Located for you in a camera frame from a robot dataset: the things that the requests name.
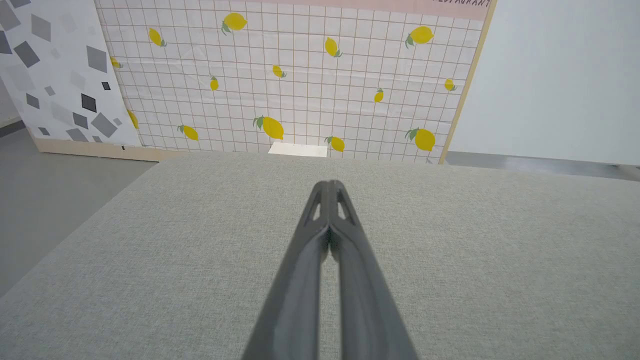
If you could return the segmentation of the lemon print grid panel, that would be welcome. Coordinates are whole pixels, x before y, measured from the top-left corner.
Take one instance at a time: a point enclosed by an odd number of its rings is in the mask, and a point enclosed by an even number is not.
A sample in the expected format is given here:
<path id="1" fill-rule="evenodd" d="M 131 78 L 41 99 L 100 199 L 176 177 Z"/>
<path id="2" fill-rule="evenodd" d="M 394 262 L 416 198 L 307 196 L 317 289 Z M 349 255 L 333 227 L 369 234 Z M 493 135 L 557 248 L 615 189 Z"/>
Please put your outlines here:
<path id="1" fill-rule="evenodd" d="M 142 146 L 444 164 L 498 0 L 94 0 Z"/>

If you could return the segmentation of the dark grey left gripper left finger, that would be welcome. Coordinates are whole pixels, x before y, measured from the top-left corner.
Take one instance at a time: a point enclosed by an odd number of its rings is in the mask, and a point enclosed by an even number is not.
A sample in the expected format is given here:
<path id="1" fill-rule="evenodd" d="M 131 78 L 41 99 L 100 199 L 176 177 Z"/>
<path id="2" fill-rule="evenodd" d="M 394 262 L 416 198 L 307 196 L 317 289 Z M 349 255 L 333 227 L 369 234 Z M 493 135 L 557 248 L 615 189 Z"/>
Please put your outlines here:
<path id="1" fill-rule="evenodd" d="M 242 360 L 318 360 L 322 263 L 328 251 L 329 183 L 311 190 Z"/>

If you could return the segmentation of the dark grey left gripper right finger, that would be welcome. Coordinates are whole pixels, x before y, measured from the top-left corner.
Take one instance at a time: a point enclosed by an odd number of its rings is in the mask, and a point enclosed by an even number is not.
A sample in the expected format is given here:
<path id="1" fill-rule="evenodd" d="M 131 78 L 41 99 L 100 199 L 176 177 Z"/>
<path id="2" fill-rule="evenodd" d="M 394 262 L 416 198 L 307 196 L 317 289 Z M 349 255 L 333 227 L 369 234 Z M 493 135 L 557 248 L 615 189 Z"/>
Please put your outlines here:
<path id="1" fill-rule="evenodd" d="M 329 241 L 339 267 L 342 360 L 419 360 L 345 185 L 329 183 Z"/>

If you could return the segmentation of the white panel with grey shapes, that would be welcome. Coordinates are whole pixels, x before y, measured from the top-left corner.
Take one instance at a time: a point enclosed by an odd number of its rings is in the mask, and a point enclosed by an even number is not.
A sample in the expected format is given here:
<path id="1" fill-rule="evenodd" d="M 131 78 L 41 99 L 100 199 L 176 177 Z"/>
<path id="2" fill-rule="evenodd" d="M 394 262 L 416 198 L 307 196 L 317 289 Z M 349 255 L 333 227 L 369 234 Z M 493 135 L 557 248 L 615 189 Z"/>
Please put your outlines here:
<path id="1" fill-rule="evenodd" d="M 95 0 L 0 0 L 0 79 L 39 152 L 162 159 L 126 108 Z"/>

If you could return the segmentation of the white box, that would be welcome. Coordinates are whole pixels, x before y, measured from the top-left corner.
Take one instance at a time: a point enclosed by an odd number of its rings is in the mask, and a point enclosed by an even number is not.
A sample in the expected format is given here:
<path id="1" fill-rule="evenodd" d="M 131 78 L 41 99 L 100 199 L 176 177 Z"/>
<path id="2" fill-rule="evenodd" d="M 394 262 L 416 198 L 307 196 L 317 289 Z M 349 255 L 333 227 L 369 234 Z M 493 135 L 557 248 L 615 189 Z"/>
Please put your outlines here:
<path id="1" fill-rule="evenodd" d="M 274 155 L 288 155 L 292 157 L 318 157 L 326 158 L 328 153 L 326 145 L 303 145 L 295 143 L 274 142 L 268 151 Z"/>

